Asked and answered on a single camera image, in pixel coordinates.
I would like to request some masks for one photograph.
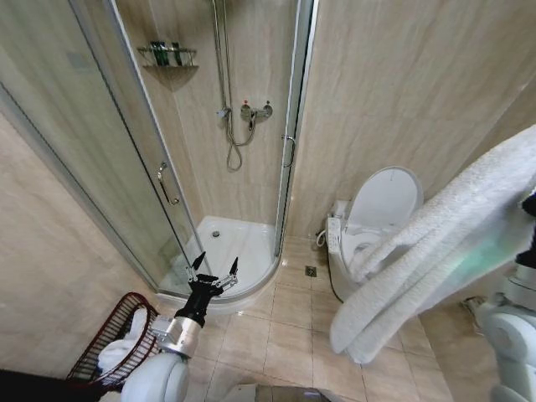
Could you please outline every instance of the floor tile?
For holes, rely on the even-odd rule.
[[[262,373],[270,322],[257,317],[233,315],[218,356],[221,363]]]
[[[310,240],[286,237],[282,262],[293,266],[326,264],[326,250],[315,250],[315,248],[316,246]]]
[[[425,329],[420,324],[418,317],[409,319],[399,330],[399,335],[405,352],[435,357]]]
[[[317,265],[317,277],[311,278],[311,289],[313,289],[314,291],[333,293],[332,284],[329,280],[329,271],[327,270],[327,264]]]
[[[312,293],[312,329],[329,333],[333,318],[342,303],[332,294],[321,291]]]
[[[238,384],[297,386],[297,384],[275,379],[264,374],[254,373],[224,363],[216,363],[206,401],[220,402]]]
[[[277,272],[276,283],[311,289],[311,277],[305,275],[305,265],[295,266],[281,263]]]
[[[196,356],[211,360],[218,359],[230,318],[230,315],[205,317],[205,324],[199,333],[199,342],[195,349]]]
[[[413,379],[405,353],[391,348],[380,350],[371,363],[363,365],[363,371],[388,379]]]
[[[312,334],[313,386],[329,389],[346,398],[365,401],[361,367],[347,356],[335,354],[327,334]]]
[[[271,310],[274,305],[274,292],[276,286],[271,286],[270,289],[266,289],[265,292],[255,301],[253,306],[243,311],[245,315],[264,318],[269,320],[271,318]]]
[[[400,340],[400,335],[396,333],[393,337],[385,344],[387,348],[392,348],[400,351],[404,351],[402,346],[402,341]]]
[[[272,321],[310,329],[311,312],[311,291],[297,287],[276,286]]]
[[[454,400],[489,400],[499,382],[489,342],[475,333],[472,315],[459,304],[438,305],[420,316]]]
[[[417,388],[412,380],[367,373],[363,376],[367,402],[420,402]]]
[[[311,331],[273,322],[270,326],[264,372],[271,377],[311,387]]]
[[[214,360],[200,357],[188,361],[188,392],[185,402],[199,402],[205,399],[215,365]]]
[[[407,354],[415,385],[422,400],[427,402],[452,402],[451,391],[439,364],[434,358]]]

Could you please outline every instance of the floor drain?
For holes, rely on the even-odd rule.
[[[317,277],[317,268],[311,265],[305,265],[305,275],[310,276],[311,278]]]

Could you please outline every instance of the wicker basket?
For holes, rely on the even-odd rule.
[[[134,312],[142,307],[147,309],[147,320],[136,346],[112,370],[102,373],[97,366],[99,353],[107,344],[123,339],[131,327]],[[157,353],[157,340],[148,331],[156,317],[157,311],[144,296],[134,292],[125,294],[70,370],[67,380],[76,386],[93,388],[98,393],[119,389],[137,366]]]

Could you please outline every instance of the shower mixer faucet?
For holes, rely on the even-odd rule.
[[[266,105],[262,109],[256,109],[248,105],[248,101],[244,100],[244,104],[240,107],[240,115],[246,121],[249,121],[248,131],[255,129],[257,119],[265,120],[272,115],[274,109],[270,105],[270,101],[266,101]]]

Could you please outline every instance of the white towel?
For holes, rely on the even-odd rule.
[[[533,219],[518,202],[535,173],[536,125],[480,157],[400,232],[358,253],[350,271],[363,285],[333,319],[333,350],[370,362],[407,319],[526,250]],[[397,248],[405,253],[383,267]]]
[[[130,331],[123,339],[108,343],[99,353],[98,366],[102,373],[112,370],[136,346],[147,321],[147,309],[139,308],[134,312]]]

